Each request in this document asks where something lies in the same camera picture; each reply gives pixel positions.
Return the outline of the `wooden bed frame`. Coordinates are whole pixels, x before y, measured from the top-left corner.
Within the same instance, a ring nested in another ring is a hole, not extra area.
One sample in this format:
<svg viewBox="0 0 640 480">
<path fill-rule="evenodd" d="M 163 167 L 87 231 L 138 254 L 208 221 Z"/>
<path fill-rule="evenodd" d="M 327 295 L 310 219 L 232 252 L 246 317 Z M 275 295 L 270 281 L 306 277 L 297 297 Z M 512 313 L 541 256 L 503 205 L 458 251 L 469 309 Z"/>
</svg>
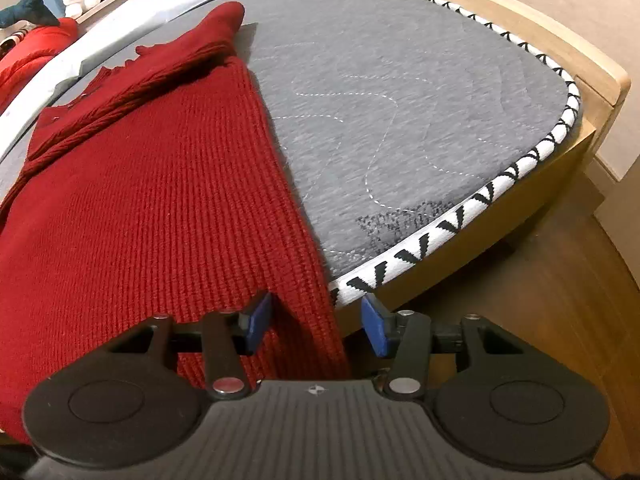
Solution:
<svg viewBox="0 0 640 480">
<path fill-rule="evenodd" d="M 425 0 L 496 32 L 565 82 L 567 101 L 551 131 L 488 185 L 428 226 L 334 280 L 343 335 L 360 326 L 360 299 L 376 292 L 396 309 L 549 205 L 589 164 L 623 107 L 630 78 L 620 64 L 569 28 L 518 0 Z"/>
</svg>

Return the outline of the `grey quilted mattress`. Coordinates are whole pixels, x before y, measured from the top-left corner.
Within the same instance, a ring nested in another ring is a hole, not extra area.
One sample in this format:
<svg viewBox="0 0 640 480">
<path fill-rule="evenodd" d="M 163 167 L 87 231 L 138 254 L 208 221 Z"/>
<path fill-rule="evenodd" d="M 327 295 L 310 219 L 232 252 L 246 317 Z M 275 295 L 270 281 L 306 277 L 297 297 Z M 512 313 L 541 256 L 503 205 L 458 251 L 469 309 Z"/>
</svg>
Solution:
<svg viewBox="0 0 640 480">
<path fill-rule="evenodd" d="M 330 285 L 428 226 L 523 157 L 567 101 L 533 55 L 425 0 L 210 0 L 89 73 L 167 44 L 221 3 L 233 45 Z"/>
</svg>

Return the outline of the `red knit sweater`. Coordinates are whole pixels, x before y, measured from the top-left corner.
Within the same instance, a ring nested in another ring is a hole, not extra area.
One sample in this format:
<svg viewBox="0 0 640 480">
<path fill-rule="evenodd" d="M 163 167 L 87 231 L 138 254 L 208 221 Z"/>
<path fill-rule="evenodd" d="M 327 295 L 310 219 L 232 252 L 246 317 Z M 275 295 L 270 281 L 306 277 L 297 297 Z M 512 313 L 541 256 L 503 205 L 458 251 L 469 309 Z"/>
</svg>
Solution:
<svg viewBox="0 0 640 480">
<path fill-rule="evenodd" d="M 1 205 L 1 427 L 38 382 L 157 313 L 194 322 L 279 299 L 250 380 L 340 380 L 319 252 L 221 3 L 39 116 Z"/>
</svg>

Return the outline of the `light blue folded blanket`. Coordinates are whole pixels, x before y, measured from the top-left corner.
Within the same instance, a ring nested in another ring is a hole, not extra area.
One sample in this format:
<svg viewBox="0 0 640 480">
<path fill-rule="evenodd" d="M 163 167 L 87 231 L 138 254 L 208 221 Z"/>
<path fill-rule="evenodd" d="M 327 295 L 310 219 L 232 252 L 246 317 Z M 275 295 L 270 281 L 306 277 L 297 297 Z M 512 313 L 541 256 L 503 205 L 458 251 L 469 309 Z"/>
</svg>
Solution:
<svg viewBox="0 0 640 480">
<path fill-rule="evenodd" d="M 140 37 L 210 0 L 127 0 L 43 67 L 1 115 L 6 157 L 39 113 L 75 81 Z"/>
</svg>

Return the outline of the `red garment pile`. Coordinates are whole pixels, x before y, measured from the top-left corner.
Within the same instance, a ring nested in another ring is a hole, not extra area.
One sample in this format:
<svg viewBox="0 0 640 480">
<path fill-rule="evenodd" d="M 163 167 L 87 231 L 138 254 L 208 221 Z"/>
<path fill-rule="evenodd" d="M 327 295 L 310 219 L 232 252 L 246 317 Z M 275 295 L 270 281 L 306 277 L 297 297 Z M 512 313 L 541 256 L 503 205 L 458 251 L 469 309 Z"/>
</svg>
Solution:
<svg viewBox="0 0 640 480">
<path fill-rule="evenodd" d="M 1 59 L 0 110 L 4 112 L 43 66 L 73 44 L 79 36 L 72 18 L 58 26 L 37 27 Z"/>
</svg>

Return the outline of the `teal shark plush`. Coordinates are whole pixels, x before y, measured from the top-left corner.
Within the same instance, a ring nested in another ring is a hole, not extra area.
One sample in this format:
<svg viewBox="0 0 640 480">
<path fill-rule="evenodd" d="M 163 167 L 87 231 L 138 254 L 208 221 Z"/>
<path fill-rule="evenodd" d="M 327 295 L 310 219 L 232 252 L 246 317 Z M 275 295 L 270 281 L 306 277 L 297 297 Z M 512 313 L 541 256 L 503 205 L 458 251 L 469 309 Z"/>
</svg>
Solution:
<svg viewBox="0 0 640 480">
<path fill-rule="evenodd" d="M 20 0 L 0 12 L 0 27 L 8 28 L 25 21 L 36 26 L 58 26 L 58 18 L 44 4 L 43 0 Z"/>
</svg>

